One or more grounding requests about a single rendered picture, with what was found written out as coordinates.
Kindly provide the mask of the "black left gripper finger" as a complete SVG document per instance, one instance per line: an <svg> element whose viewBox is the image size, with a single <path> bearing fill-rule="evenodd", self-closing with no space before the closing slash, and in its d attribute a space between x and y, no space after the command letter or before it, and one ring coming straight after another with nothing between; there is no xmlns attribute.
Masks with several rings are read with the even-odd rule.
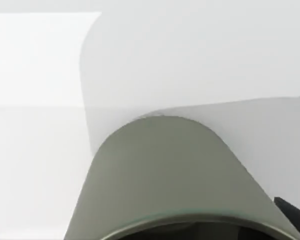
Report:
<svg viewBox="0 0 300 240"><path fill-rule="evenodd" d="M300 209L281 197L275 197L273 201L275 205L280 209L280 211L288 218L288 220L300 233Z"/></svg>

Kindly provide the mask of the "grey-green cup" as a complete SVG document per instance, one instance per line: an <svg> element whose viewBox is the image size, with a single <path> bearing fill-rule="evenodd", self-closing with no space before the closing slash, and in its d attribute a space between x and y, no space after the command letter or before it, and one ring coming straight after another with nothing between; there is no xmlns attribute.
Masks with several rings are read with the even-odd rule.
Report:
<svg viewBox="0 0 300 240"><path fill-rule="evenodd" d="M99 147L64 240L300 240L300 233L215 132L151 116Z"/></svg>

